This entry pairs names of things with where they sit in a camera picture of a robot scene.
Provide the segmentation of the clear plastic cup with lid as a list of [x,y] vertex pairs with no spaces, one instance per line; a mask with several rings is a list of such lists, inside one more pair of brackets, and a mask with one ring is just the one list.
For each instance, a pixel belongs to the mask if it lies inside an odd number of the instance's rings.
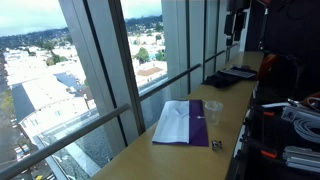
[[212,125],[218,125],[223,110],[223,104],[218,101],[208,101],[205,103],[205,110],[208,122]]

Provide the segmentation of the white paper sheet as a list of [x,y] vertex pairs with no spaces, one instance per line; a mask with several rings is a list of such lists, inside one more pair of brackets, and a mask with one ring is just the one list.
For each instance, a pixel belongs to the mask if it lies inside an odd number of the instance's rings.
[[189,143],[189,102],[167,101],[157,124],[153,143]]

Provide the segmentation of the purple folder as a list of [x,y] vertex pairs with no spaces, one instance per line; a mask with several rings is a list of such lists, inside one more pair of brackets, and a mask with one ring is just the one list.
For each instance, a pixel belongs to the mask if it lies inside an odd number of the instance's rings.
[[201,100],[171,100],[189,102],[189,143],[186,145],[208,147],[206,120]]

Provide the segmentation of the grey keyboard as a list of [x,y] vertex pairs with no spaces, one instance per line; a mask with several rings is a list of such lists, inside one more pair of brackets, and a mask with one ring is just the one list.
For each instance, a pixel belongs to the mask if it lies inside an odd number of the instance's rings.
[[240,71],[235,69],[225,69],[225,70],[222,70],[221,72],[229,75],[234,75],[237,77],[242,77],[242,78],[252,78],[255,76],[255,73],[245,72],[245,71]]

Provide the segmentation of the black staple remover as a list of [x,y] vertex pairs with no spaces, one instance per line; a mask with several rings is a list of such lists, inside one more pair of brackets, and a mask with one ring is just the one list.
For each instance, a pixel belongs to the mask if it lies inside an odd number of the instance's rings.
[[212,150],[218,150],[218,149],[222,149],[223,148],[223,145],[222,145],[221,141],[212,140],[211,144],[212,144]]

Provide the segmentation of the white power strip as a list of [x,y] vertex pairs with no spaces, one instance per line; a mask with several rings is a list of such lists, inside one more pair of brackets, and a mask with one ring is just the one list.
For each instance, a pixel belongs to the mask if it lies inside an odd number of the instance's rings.
[[304,107],[286,106],[283,109],[281,118],[289,122],[300,119],[320,120],[320,114]]

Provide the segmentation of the grey window handrail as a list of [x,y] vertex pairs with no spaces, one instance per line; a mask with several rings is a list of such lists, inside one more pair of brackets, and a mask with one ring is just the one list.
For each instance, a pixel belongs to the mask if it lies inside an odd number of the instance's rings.
[[115,54],[123,69],[123,76],[127,84],[128,99],[123,105],[110,111],[110,113],[90,122],[71,134],[59,139],[21,162],[14,164],[1,172],[1,177],[9,180],[29,167],[51,156],[74,141],[91,133],[98,127],[112,121],[125,112],[134,115],[134,130],[138,132],[137,139],[123,149],[111,162],[94,174],[96,180],[104,179],[140,179],[140,180],[175,180],[192,177],[218,178],[227,177],[230,159],[233,156],[236,135],[226,129],[224,125],[208,128],[209,136],[219,136],[226,143],[224,152],[213,155],[209,149],[202,150],[197,147],[182,145],[153,145],[151,143],[154,128],[146,129],[141,112],[140,97],[133,83],[133,75],[129,67],[129,53],[127,47],[118,47]]

